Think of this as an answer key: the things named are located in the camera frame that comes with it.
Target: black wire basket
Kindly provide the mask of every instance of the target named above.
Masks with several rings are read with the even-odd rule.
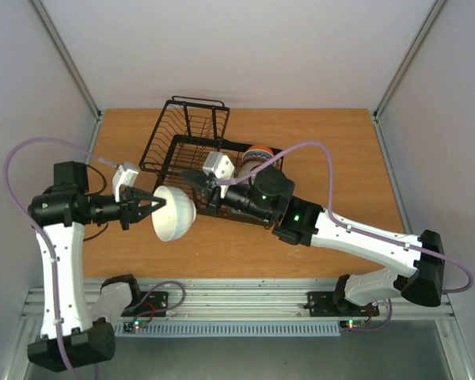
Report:
[[[194,97],[172,97],[166,101],[139,162],[141,170],[157,174],[153,191],[161,185],[181,188],[193,200],[197,214],[210,215],[205,200],[180,173],[202,170],[207,154],[214,151],[227,154],[236,168],[235,173],[239,173],[242,155],[252,145],[223,138],[229,114],[230,109],[222,101]],[[274,154],[280,152],[271,149]],[[275,167],[283,168],[283,158]],[[216,216],[262,226],[270,224],[226,207]]]

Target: metal bracket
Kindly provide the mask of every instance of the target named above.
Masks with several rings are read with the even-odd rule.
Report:
[[[347,310],[339,310],[333,301],[333,291],[310,291],[308,292],[308,303],[304,306],[310,311],[310,317],[359,317],[368,318],[370,316],[377,317],[380,315],[378,304],[375,302],[364,307],[352,307]]]
[[[141,299],[143,299],[145,295],[146,292],[141,291]],[[145,302],[149,302],[151,305],[153,305],[155,310],[165,309],[169,305],[169,293],[166,291],[154,291],[148,296]],[[130,312],[122,313],[121,316],[134,317],[135,315],[146,311],[151,311],[151,308],[148,305],[142,304]],[[165,313],[165,311],[161,311],[159,313],[155,311],[154,317],[165,317]]]

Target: wooden tabletop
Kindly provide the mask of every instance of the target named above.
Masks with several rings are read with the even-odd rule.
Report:
[[[159,113],[159,109],[107,110],[95,153],[138,165]],[[232,109],[225,138],[275,148],[304,140],[323,142],[334,161],[334,211],[358,222],[402,231],[367,110]],[[98,168],[110,182],[113,170]],[[321,151],[308,147],[287,155],[283,171],[295,182],[296,196],[326,205],[328,174]],[[155,178],[141,172],[135,187],[151,190]],[[90,180],[92,188],[100,186],[97,177],[92,175]],[[86,235],[96,231],[88,226]],[[259,226],[203,215],[186,235],[171,242],[158,240],[150,218],[131,225],[129,231],[112,222],[99,238],[85,243],[83,260],[87,277],[132,273],[156,278],[309,278],[380,268],[347,253],[282,243]]]

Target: white wall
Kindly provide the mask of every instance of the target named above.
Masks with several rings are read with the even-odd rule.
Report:
[[[411,222],[475,272],[475,0],[448,3],[382,118]],[[465,276],[446,267],[446,285]],[[475,286],[450,297],[475,364]]]
[[[433,0],[44,0],[100,108],[375,108]]]
[[[92,126],[86,103],[28,2],[0,2],[0,373],[28,288],[42,283],[32,228],[4,193],[4,158],[34,136],[85,145]],[[75,157],[45,144],[19,153],[11,178],[23,204],[50,184],[54,162]]]

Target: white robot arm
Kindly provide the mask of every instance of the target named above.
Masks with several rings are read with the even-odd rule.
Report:
[[[113,194],[86,195],[88,176],[81,162],[55,164],[54,184],[33,198],[28,212],[49,237],[56,253],[58,281],[53,281],[52,261],[44,239],[37,233],[44,272],[44,319],[40,339],[28,346],[32,363],[52,371],[64,371],[65,365],[56,343],[60,325],[66,353],[73,367],[110,360],[114,356],[114,324],[124,309],[140,300],[140,290],[132,275],[107,279],[91,310],[83,288],[82,246],[85,225],[120,221],[123,230],[140,222],[165,206],[165,199],[131,187],[139,172],[131,164],[117,168]],[[53,286],[58,286],[59,300]],[[55,318],[59,304],[61,319]]]
[[[225,154],[214,152],[208,155],[203,173],[181,174],[202,194],[207,209],[215,215],[221,206],[230,207],[269,222],[273,226],[272,233],[286,243],[338,249],[385,267],[366,275],[342,275],[334,293],[336,304],[342,308],[361,307],[378,299],[403,297],[422,306],[440,305],[443,260],[410,249],[428,247],[443,253],[437,233],[426,230],[420,236],[399,234],[353,222],[334,213],[329,215],[322,206],[295,197],[294,182],[271,166],[258,172],[252,180],[222,189],[218,185],[221,176],[216,174],[223,173],[220,167],[226,161],[229,158]],[[225,172],[225,175],[228,179],[233,173]],[[357,230],[368,231],[383,240],[360,234]]]

